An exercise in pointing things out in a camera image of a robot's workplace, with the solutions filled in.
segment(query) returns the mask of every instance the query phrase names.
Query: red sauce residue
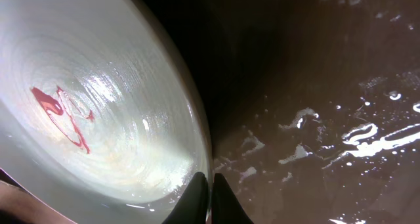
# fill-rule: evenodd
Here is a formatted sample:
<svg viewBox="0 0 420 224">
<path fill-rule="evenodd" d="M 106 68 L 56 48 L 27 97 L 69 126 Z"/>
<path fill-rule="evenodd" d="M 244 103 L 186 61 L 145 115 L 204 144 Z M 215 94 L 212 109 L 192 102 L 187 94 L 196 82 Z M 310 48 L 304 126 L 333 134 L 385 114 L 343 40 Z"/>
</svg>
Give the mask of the red sauce residue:
<svg viewBox="0 0 420 224">
<path fill-rule="evenodd" d="M 50 118 L 50 120 L 54 123 L 55 126 L 57 126 L 57 128 L 61 131 L 61 133 L 63 133 L 67 137 L 67 139 L 69 139 L 74 145 L 76 145 L 78 147 L 84 146 L 86 148 L 87 154 L 89 154 L 91 152 L 91 150 L 87 146 L 87 143 L 86 143 L 85 138 L 83 137 L 80 129 L 76 125 L 76 122 L 74 120 L 73 115 L 66 108 L 66 105 L 63 103 L 63 96 L 66 96 L 66 93 L 59 86 L 57 86 L 57 91 L 56 92 L 57 92 L 58 98 L 61 101 L 61 104 L 60 104 L 57 100 L 55 100 L 54 98 L 52 98 L 50 95 L 46 95 L 44 92 L 42 92 L 41 90 L 39 90 L 36 87 L 33 87 L 31 89 L 31 92 L 33 93 L 33 95 L 37 99 L 39 105 L 42 106 L 42 108 L 44 109 L 45 113 L 47 113 L 47 115 Z M 73 104 L 73 106 L 81 114 L 80 109 L 75 105 L 75 103 L 71 99 L 68 99 L 68 100 Z M 56 114 L 56 115 L 59 115 L 59 116 L 62 116 L 62 115 L 64 115 L 64 113 L 66 113 L 66 115 L 70 118 L 70 121 L 72 122 L 74 131 L 77 133 L 77 135 L 79 137 L 79 142 L 76 142 L 76 141 L 72 140 L 64 132 L 64 130 L 57 124 L 57 122 L 55 121 L 55 119 L 51 116 L 51 112 L 54 113 L 54 114 Z M 95 117 L 93 116 L 92 110 L 90 110 L 89 115 L 87 117 L 85 117 L 85 119 L 90 120 L 91 122 L 93 122 L 93 120 L 95 119 Z"/>
</svg>

